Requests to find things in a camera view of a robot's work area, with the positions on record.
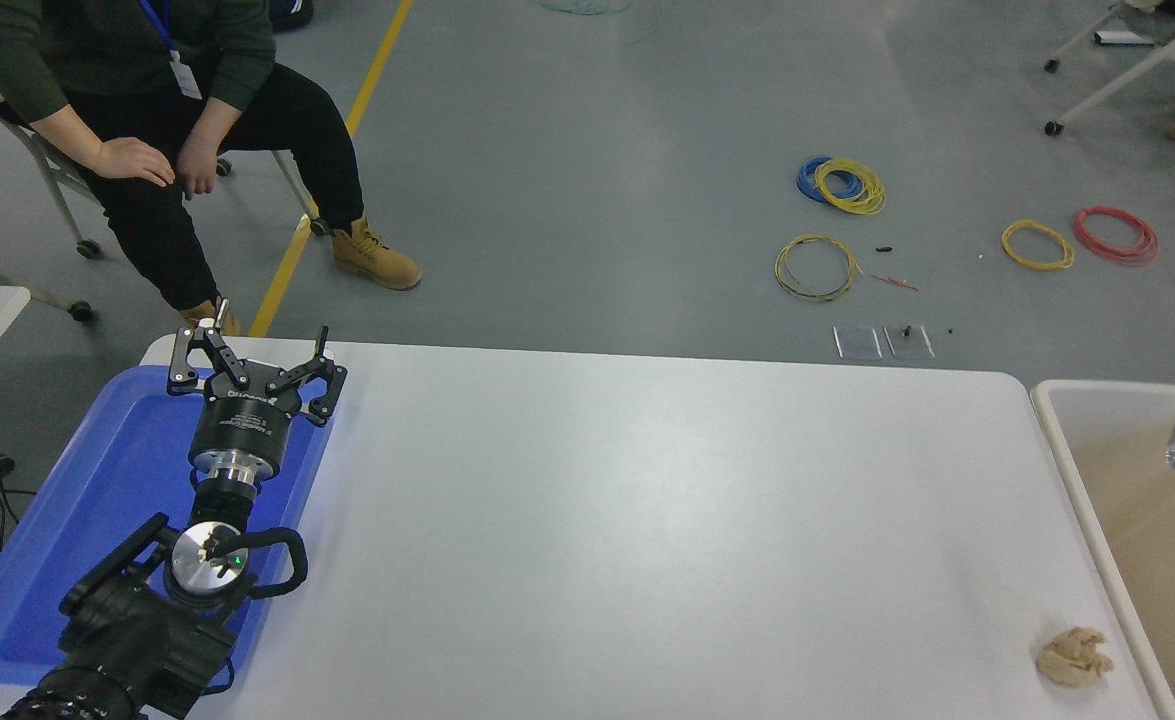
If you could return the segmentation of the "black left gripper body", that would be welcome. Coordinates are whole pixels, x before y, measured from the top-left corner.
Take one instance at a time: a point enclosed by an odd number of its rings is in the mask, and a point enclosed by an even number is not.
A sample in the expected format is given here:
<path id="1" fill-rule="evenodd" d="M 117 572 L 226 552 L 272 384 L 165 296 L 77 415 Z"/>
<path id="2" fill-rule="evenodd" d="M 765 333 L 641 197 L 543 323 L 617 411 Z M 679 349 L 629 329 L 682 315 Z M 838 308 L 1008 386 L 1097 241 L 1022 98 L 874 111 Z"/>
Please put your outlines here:
<path id="1" fill-rule="evenodd" d="M 295 386 L 278 378 L 253 379 L 248 389 L 227 375 L 209 375 L 197 430 L 190 443 L 190 464 L 212 465 L 215 455 L 249 455 L 254 464 L 278 465 L 284 459 L 293 418 L 302 406 Z"/>

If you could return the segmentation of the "person's left hand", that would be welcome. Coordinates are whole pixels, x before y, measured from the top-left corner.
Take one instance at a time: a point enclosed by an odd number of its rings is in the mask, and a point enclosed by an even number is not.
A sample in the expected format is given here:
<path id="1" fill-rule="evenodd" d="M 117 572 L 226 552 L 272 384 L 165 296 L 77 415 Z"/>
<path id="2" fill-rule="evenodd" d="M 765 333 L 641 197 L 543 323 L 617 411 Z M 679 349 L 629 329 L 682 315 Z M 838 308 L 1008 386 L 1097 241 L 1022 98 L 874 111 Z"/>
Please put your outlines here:
<path id="1" fill-rule="evenodd" d="M 219 179 L 220 142 L 203 132 L 192 132 L 184 137 L 177 154 L 176 171 L 183 184 L 184 200 L 208 195 Z"/>

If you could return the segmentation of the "person's right hand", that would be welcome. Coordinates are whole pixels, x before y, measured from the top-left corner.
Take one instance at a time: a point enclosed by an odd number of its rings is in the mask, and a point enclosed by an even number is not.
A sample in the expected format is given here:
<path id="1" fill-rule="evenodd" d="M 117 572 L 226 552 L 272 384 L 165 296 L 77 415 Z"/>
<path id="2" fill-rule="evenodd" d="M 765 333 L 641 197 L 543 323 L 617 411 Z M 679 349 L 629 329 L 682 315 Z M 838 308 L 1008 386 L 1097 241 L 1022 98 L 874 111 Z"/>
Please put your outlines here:
<path id="1" fill-rule="evenodd" d="M 162 152 L 139 137 L 112 137 L 99 144 L 90 169 L 102 179 L 142 179 L 159 187 L 172 186 L 176 173 Z"/>

